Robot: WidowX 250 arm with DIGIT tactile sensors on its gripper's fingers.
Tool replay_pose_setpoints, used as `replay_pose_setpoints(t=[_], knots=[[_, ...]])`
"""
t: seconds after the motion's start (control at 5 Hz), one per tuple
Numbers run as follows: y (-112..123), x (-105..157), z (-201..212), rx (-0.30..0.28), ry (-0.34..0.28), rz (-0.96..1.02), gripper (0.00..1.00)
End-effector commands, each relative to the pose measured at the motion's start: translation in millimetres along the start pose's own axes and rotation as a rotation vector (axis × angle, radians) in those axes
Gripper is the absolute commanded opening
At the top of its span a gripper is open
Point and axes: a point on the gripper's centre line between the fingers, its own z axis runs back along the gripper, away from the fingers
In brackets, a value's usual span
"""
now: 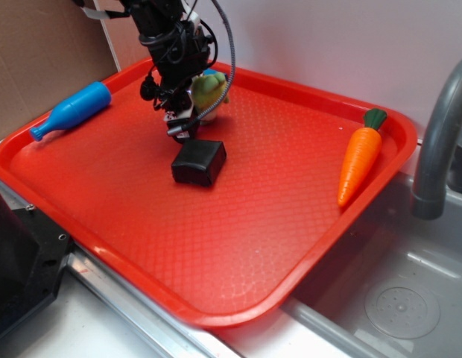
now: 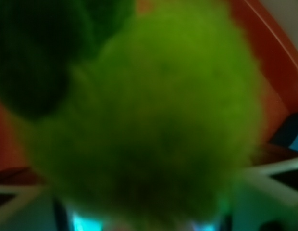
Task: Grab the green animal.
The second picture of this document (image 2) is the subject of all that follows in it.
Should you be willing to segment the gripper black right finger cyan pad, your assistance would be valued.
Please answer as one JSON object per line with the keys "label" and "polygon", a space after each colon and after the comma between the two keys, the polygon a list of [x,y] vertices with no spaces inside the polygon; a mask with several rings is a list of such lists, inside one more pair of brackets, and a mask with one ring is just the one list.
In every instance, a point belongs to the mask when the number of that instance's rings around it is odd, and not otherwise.
{"label": "gripper black right finger cyan pad", "polygon": [[263,159],[244,173],[225,216],[194,231],[298,231],[298,112],[263,147]]}

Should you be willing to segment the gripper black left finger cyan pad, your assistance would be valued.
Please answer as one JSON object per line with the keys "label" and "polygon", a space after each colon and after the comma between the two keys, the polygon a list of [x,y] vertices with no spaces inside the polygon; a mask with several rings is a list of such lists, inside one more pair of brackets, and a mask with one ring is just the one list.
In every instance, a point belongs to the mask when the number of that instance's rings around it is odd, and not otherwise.
{"label": "gripper black left finger cyan pad", "polygon": [[0,231],[101,231],[58,201],[28,167],[0,171]]}

